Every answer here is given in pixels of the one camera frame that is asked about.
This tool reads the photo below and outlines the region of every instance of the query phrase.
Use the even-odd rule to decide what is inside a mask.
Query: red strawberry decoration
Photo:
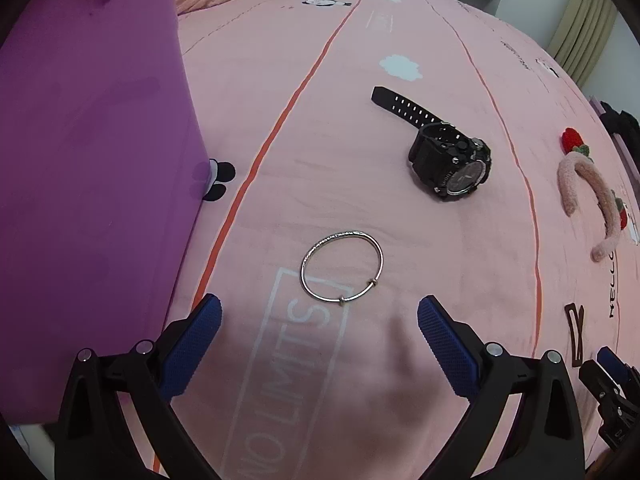
[[[620,229],[624,229],[626,227],[626,209],[622,208],[620,211]]]
[[[567,154],[569,152],[578,152],[583,154],[584,156],[589,156],[589,147],[582,142],[582,137],[580,134],[575,131],[573,128],[567,128],[562,133],[562,149],[564,153]]]
[[[625,203],[622,202],[621,198],[616,196],[616,193],[613,190],[611,190],[611,192],[613,192],[613,196],[616,199],[616,208],[620,213],[620,230],[622,230],[626,227],[626,222],[627,222]]]
[[[569,153],[574,148],[580,148],[583,144],[582,137],[573,128],[567,128],[562,133],[562,150],[565,153]]]

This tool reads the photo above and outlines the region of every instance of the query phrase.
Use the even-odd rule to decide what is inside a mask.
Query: purple storage bin
[[[156,338],[209,176],[174,0],[31,0],[0,48],[0,412]]]

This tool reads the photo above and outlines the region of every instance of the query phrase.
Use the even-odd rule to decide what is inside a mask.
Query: watch face
[[[482,160],[475,160],[467,164],[464,168],[451,175],[451,178],[447,181],[447,193],[450,195],[463,194],[482,180],[485,171],[486,166]]]

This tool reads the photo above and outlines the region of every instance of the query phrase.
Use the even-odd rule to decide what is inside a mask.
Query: metal screw
[[[136,352],[138,352],[139,354],[148,354],[149,352],[151,352],[154,349],[154,344],[145,339],[144,341],[140,341],[137,345],[136,345]]]
[[[558,364],[560,361],[562,361],[562,356],[556,352],[555,350],[550,350],[547,354],[546,354],[546,358],[549,359],[552,363]]]
[[[488,343],[486,351],[494,357],[502,355],[502,347],[498,343]]]
[[[83,363],[85,361],[88,361],[91,358],[92,352],[91,350],[89,350],[88,348],[83,348],[81,351],[78,352],[78,361],[82,361]]]

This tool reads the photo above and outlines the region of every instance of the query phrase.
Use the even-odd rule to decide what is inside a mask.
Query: pink bedsheet
[[[202,206],[170,309],[169,320],[184,317],[204,292],[224,309],[174,400],[180,420],[223,478],[416,479],[467,406],[416,324],[418,301],[434,294],[511,354],[564,356],[592,460],[604,447],[600,418],[570,367],[563,308],[585,308],[585,359],[608,345],[637,364],[640,248],[625,230],[612,259],[590,260],[604,221],[585,182],[581,210],[562,211],[559,136],[572,126],[639,214],[588,102],[533,40],[455,0],[302,1],[234,0],[179,20],[207,150],[238,170],[225,197]],[[388,74],[389,56],[417,63],[422,77]],[[415,131],[370,101],[375,85],[484,139],[488,182],[453,203],[425,193],[405,162]],[[344,307],[318,304],[298,283],[302,257],[352,229],[382,246],[379,284]],[[365,242],[348,240],[322,249],[309,275],[339,296],[375,265]]]

